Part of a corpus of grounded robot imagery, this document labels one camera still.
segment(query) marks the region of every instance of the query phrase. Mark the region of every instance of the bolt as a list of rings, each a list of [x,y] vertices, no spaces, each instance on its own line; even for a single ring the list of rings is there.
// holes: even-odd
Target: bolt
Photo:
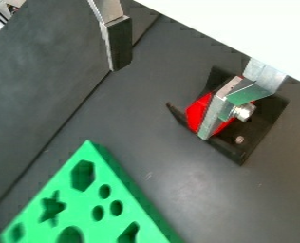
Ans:
[[[235,108],[235,116],[243,121],[247,122],[251,116],[256,111],[257,106],[252,103],[247,103],[241,106],[236,106]]]
[[[243,144],[244,141],[245,141],[245,137],[244,136],[237,136],[237,140],[236,140],[237,144]]]

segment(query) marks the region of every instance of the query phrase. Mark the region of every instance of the green foam block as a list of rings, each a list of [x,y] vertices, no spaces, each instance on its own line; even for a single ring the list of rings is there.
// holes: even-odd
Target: green foam block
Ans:
[[[0,233],[2,243],[176,243],[108,149],[86,141]]]

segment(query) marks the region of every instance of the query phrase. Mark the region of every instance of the gray table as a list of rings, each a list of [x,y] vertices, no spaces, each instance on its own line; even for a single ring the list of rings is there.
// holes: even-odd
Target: gray table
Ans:
[[[241,73],[248,58],[166,18],[134,55],[94,90],[0,202],[0,229],[92,139],[110,148],[186,242],[299,243],[300,83],[284,84],[288,108],[239,167],[176,122],[165,103],[186,107],[212,67]]]

